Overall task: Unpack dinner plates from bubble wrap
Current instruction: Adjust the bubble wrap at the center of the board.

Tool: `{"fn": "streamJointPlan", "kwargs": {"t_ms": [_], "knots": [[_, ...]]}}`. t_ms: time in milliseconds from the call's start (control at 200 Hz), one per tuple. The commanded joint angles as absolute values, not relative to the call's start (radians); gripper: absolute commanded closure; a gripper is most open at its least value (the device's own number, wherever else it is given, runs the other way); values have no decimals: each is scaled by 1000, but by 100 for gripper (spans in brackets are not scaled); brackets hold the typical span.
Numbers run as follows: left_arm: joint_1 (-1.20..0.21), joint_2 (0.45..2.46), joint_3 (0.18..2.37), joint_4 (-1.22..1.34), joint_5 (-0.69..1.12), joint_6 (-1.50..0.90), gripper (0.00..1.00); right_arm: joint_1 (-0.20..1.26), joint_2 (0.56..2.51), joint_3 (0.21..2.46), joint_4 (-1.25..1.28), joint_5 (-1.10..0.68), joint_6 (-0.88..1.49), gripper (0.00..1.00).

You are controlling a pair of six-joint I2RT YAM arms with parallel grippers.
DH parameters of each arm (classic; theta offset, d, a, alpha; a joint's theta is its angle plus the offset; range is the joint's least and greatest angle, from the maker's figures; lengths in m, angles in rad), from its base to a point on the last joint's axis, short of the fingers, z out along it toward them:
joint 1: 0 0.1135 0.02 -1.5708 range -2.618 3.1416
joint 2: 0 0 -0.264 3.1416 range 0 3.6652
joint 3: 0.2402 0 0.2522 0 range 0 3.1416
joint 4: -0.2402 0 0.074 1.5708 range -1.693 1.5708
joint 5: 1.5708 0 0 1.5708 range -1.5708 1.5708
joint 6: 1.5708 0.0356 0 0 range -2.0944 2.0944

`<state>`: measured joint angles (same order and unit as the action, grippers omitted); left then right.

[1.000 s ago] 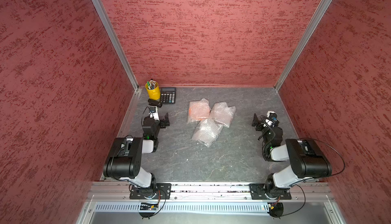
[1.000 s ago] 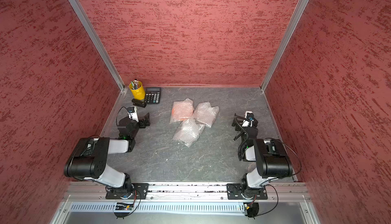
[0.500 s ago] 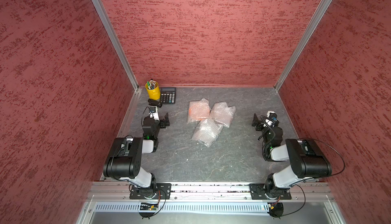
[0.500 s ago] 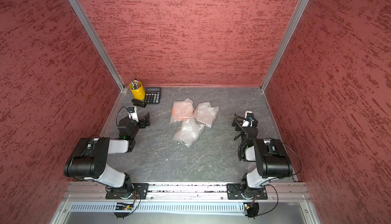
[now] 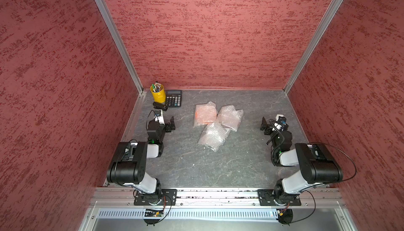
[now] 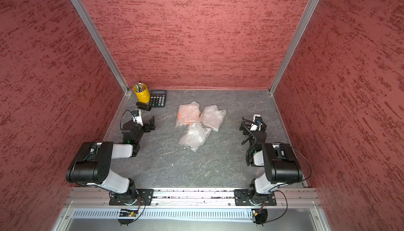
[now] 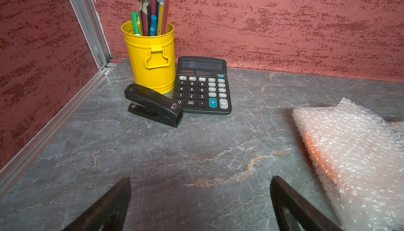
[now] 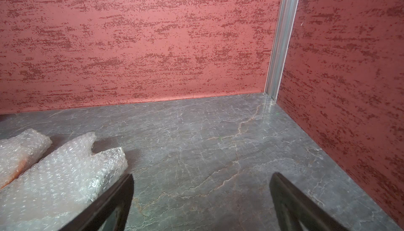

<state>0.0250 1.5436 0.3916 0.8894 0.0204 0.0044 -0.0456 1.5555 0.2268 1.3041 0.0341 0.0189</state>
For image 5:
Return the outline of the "clear bubble wrap sheet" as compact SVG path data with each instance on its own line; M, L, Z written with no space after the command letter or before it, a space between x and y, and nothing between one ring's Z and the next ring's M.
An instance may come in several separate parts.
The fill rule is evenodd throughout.
M219 122L208 124L202 132L198 144L210 148L214 152L224 145L230 134L230 129L225 128Z

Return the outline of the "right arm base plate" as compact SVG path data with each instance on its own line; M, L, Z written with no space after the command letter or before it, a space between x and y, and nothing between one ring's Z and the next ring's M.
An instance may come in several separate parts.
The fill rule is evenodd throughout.
M260 206L301 206L299 195L274 192L274 190L257 190Z

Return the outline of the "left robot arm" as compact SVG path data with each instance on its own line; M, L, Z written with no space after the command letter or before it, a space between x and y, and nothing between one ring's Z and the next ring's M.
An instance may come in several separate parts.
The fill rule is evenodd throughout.
M134 189L134 205L164 206L176 204L176 189L163 189L160 181L146 172L147 160L161 157L166 133L175 130L175 119L162 124L151 120L147 125L148 140L120 142L106 172L108 183Z

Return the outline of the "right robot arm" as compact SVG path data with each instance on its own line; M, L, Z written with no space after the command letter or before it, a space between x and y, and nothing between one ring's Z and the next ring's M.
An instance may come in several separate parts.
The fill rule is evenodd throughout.
M300 194L315 186L339 183L343 171L324 144L292 143L292 133L283 115L262 119L260 130L269 135L271 162L278 167L299 167L299 171L279 179L272 190L257 191L261 206L300 206Z

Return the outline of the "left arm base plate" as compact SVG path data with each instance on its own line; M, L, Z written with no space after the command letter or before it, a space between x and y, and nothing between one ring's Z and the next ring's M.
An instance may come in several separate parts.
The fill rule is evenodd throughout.
M174 206L176 204L177 189L157 190L153 194L146 194L137 191L133 204L135 206Z

